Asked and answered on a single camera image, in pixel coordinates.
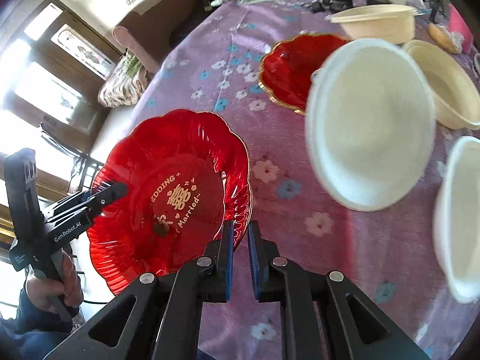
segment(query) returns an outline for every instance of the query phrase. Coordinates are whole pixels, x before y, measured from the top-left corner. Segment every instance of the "red plate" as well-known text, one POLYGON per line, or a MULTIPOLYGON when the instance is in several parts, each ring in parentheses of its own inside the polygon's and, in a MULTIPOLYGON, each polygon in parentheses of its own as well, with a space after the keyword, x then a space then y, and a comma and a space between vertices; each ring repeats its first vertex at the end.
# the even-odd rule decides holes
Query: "red plate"
POLYGON ((245 144, 216 114, 178 109, 142 122, 95 178, 129 190, 88 230, 93 266, 118 294, 144 272, 162 276, 201 256, 224 220, 237 246, 251 215, 249 174, 245 144))
POLYGON ((305 115, 311 74, 349 41, 335 34, 303 34, 277 43, 260 62, 258 84, 273 103, 305 115))

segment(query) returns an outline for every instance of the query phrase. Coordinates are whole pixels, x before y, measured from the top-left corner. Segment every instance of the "blue sleeve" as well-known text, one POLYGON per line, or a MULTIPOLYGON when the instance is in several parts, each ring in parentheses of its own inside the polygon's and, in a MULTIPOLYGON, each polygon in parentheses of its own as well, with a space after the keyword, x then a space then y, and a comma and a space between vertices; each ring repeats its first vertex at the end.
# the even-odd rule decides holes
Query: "blue sleeve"
MULTIPOLYGON (((67 307, 67 310, 74 317, 78 314, 79 308, 67 307)), ((73 327, 72 321, 63 322, 57 314, 37 309, 27 297, 25 284, 20 292, 17 318, 3 321, 3 325, 16 334, 23 334, 32 330, 69 333, 73 327)))
MULTIPOLYGON (((68 307, 70 315, 78 307, 68 307)), ((20 292, 17 318, 0 318, 0 359, 42 360, 71 332, 72 322, 62 322, 58 315, 37 309, 25 292, 20 292)))

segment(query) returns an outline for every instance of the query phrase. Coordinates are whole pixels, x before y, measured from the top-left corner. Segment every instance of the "cable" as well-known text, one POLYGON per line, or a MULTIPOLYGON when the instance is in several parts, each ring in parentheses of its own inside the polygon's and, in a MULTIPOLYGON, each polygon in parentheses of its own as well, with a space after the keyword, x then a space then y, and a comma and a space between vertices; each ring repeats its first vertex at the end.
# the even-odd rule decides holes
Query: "cable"
POLYGON ((91 300, 83 300, 84 303, 89 303, 89 304, 109 304, 109 302, 92 302, 91 300))
POLYGON ((18 309, 18 306, 14 305, 14 304, 7 303, 7 302, 2 302, 1 300, 0 300, 0 304, 3 304, 5 306, 10 306, 10 307, 15 307, 15 309, 18 309))

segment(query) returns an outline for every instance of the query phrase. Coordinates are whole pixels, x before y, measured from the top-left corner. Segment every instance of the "patterned blanket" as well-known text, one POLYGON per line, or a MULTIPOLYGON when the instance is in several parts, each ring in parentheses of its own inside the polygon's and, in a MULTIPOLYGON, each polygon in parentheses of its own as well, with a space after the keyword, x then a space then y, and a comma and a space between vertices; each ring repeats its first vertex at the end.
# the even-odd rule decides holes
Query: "patterned blanket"
MULTIPOLYGON (((333 201, 311 168, 303 116, 271 103, 257 84, 261 58, 280 40, 302 31, 345 35, 326 14, 302 8, 308 1, 221 6, 165 60, 131 128, 175 108, 219 113, 249 149, 252 219, 263 237, 307 270, 342 271, 432 359, 446 360, 479 304, 460 305, 450 295, 431 223, 447 156, 460 136, 472 132, 438 125, 423 177, 388 209, 356 212, 333 201)), ((432 42, 425 20, 417 17, 417 38, 432 42)), ((457 60, 474 79, 471 56, 457 60)), ((280 332, 279 305, 254 299, 243 240, 234 253, 232 299, 204 305, 199 347, 217 360, 280 359, 280 332)))

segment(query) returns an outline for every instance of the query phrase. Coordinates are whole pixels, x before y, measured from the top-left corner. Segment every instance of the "sofa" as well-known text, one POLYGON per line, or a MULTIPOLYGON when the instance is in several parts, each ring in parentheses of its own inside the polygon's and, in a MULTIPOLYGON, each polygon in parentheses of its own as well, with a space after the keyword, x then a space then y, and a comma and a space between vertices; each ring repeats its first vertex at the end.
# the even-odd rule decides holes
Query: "sofa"
POLYGON ((113 28, 113 37, 156 73, 176 44, 207 15, 202 0, 144 0, 113 28))

